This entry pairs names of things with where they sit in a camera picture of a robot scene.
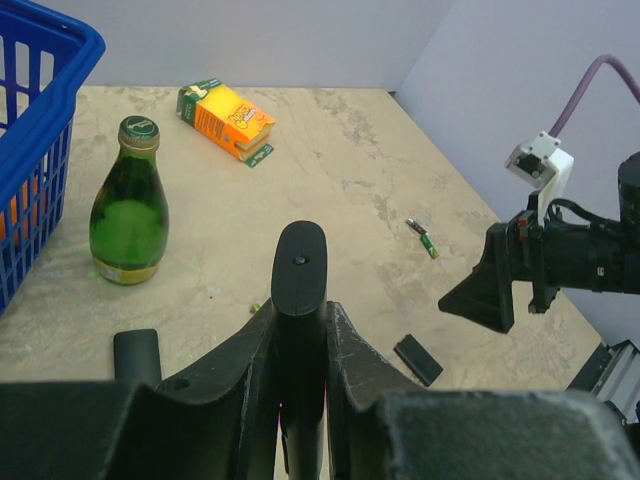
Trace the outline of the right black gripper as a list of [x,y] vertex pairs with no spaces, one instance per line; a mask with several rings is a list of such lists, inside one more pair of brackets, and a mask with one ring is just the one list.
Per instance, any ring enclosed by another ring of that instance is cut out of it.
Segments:
[[441,312],[506,334],[514,325],[513,280],[531,283],[531,314],[543,314],[549,309],[559,287],[546,279],[544,224],[539,224],[544,213],[539,207],[539,195],[532,192],[526,208],[508,225],[496,223],[487,230],[479,263],[438,301]]

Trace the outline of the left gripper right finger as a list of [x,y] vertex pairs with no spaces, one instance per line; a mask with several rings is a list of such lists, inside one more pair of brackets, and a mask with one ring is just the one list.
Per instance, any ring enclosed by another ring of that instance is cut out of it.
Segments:
[[392,479],[395,442],[386,395],[421,387],[361,337],[340,303],[330,301],[327,314],[330,477]]

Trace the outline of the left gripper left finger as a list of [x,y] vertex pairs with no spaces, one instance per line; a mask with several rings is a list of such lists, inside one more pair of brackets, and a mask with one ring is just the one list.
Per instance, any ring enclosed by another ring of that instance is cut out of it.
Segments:
[[160,384],[179,404],[169,425],[177,479],[271,479],[275,469],[273,306],[266,301],[234,335]]

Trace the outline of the black battery cover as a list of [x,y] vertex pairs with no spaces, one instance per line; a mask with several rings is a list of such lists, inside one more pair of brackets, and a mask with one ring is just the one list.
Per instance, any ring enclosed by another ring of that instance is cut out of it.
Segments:
[[394,352],[425,387],[430,387],[444,371],[438,361],[411,334],[405,335],[395,345]]

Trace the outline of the green battery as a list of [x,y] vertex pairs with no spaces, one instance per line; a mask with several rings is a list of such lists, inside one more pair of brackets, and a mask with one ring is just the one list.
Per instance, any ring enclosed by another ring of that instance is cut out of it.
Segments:
[[436,250],[427,230],[413,218],[408,218],[405,223],[419,235],[420,241],[427,250],[429,256],[432,259],[436,259],[439,256],[439,253]]

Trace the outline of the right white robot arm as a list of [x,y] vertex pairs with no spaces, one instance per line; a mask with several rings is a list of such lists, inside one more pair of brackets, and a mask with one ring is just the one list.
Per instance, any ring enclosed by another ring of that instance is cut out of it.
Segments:
[[514,324],[515,281],[531,284],[532,314],[545,313],[563,287],[637,294],[639,156],[623,161],[617,176],[617,220],[567,199],[539,210],[531,194],[525,210],[488,228],[478,264],[439,300],[439,310],[506,333]]

